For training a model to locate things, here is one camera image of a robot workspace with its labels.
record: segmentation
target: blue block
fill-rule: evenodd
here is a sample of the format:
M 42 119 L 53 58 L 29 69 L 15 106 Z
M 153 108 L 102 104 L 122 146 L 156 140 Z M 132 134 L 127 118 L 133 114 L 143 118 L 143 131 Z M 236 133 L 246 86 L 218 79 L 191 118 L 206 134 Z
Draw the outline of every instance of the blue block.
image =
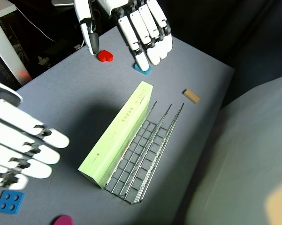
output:
M 17 191 L 3 191 L 0 198 L 0 212 L 16 214 L 19 211 L 24 193 Z
M 136 63 L 133 67 L 134 67 L 134 69 L 135 69 L 136 71 L 138 71 L 138 72 L 140 72 L 140 73 L 142 73 L 142 74 L 145 74 L 145 75 L 150 74 L 151 69 L 152 69 L 152 67 L 149 66 L 149 69 L 148 69 L 148 70 L 143 71 L 143 70 L 140 69 L 140 67 L 137 65 L 137 63 Z

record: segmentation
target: red heart-shaped block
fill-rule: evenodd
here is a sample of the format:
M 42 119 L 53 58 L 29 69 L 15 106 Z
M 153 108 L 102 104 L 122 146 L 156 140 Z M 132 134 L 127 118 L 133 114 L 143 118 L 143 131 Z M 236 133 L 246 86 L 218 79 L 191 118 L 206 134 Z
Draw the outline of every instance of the red heart-shaped block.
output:
M 105 62 L 105 61 L 111 62 L 114 59 L 113 54 L 111 54 L 107 50 L 102 50 L 101 52 L 99 52 L 97 57 L 101 62 Z

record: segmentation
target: metal grid rack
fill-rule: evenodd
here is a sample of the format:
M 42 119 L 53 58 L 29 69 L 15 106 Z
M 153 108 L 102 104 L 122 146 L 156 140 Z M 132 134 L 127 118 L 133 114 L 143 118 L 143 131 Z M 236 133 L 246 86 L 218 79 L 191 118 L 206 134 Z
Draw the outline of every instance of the metal grid rack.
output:
M 183 108 L 182 105 L 168 129 L 165 129 L 161 125 L 171 105 L 161 120 L 158 123 L 153 123 L 149 121 L 149 117 L 155 105 L 156 102 L 121 158 L 105 188 L 110 193 L 130 204 L 139 203 L 143 200 Z

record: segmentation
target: table surface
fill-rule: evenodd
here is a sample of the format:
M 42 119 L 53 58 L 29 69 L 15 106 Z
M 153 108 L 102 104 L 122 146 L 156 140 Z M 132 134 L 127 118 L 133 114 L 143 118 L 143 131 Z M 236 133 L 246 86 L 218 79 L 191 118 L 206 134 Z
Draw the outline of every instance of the table surface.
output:
M 0 0 L 0 16 L 5 16 L 11 12 L 16 11 L 16 7 L 13 3 L 7 0 Z
M 77 225 L 170 224 L 218 114 L 234 70 L 173 38 L 173 50 L 149 75 L 134 60 L 117 28 L 100 37 L 114 54 L 100 62 L 86 47 L 19 90 L 20 108 L 70 138 L 48 179 L 30 179 L 16 215 L 0 213 L 2 224 L 49 225 L 70 215 Z M 77 169 L 141 81 L 153 85 L 150 105 L 169 123 L 185 103 L 144 200 L 130 205 L 89 182 Z M 195 105 L 182 92 L 201 97 Z

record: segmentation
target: orange rectangular block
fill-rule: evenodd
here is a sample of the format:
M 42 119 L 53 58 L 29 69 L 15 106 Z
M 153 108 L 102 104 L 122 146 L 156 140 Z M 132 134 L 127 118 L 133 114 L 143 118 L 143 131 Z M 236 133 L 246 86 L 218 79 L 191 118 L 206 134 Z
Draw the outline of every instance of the orange rectangular block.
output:
M 185 90 L 183 95 L 185 95 L 194 104 L 197 104 L 200 100 L 200 98 L 190 89 Z

